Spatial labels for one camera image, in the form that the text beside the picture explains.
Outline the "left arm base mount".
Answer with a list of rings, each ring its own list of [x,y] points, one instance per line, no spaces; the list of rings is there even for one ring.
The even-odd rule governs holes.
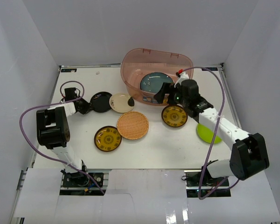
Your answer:
[[[108,185],[107,173],[89,173],[97,182],[98,186],[105,193]],[[69,175],[63,175],[60,196],[103,196],[103,193],[96,184],[88,177],[70,178]]]

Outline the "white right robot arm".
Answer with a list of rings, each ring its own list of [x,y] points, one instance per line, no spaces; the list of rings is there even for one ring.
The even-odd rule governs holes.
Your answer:
[[[188,116],[209,128],[231,150],[230,159],[207,165],[206,171],[201,174],[205,185],[212,186],[219,177],[226,176],[234,176],[243,181],[269,168],[264,137],[259,133],[248,133],[219,115],[214,106],[200,95],[195,80],[164,83],[154,99],[160,104],[166,94],[170,105],[181,105]]]

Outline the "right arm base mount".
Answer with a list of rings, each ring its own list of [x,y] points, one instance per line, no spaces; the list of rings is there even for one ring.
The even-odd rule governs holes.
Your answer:
[[[201,170],[186,170],[181,177],[181,180],[185,181],[187,198],[198,197],[200,176]],[[201,197],[212,191],[223,179],[223,177],[211,178],[205,174],[201,187]],[[231,197],[229,186],[229,181],[225,180],[209,197]]]

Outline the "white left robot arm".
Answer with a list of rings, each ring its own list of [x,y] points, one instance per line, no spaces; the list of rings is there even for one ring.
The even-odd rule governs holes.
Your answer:
[[[75,113],[87,114],[91,104],[80,97],[75,87],[64,89],[63,103],[36,112],[37,139],[51,150],[64,165],[62,173],[78,186],[89,183],[86,165],[69,145],[70,128],[67,118]]]

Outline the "woven bamboo tray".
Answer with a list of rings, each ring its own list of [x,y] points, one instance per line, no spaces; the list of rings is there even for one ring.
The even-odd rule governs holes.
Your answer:
[[[117,130],[125,139],[138,140],[147,134],[149,122],[144,114],[130,111],[120,116],[117,121]]]

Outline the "cream plate with black spot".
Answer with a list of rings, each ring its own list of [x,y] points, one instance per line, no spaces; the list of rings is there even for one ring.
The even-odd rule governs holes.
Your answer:
[[[134,108],[134,99],[125,93],[116,93],[109,99],[110,107],[118,113],[126,113]]]

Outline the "blue-grey glazed plate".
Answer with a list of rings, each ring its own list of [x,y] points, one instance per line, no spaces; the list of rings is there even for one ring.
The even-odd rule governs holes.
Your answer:
[[[165,73],[152,72],[142,78],[140,89],[145,92],[157,93],[163,83],[173,83],[173,79]]]

